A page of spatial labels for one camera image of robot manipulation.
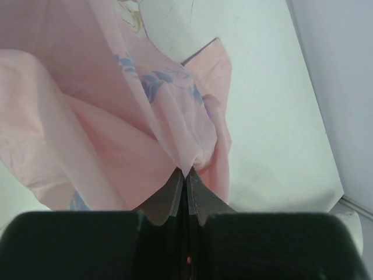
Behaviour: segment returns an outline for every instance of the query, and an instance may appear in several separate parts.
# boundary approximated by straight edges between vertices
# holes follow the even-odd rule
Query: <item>pink cloth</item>
[[[41,203],[133,209],[192,166],[227,201],[220,40],[183,67],[111,0],[2,0],[0,48],[0,158]]]

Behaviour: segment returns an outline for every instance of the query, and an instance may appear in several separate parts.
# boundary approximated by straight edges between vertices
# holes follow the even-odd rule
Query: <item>pink fabric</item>
[[[41,203],[133,209],[192,166],[227,201],[220,40],[183,67],[111,0],[2,0],[0,48],[0,158]]]

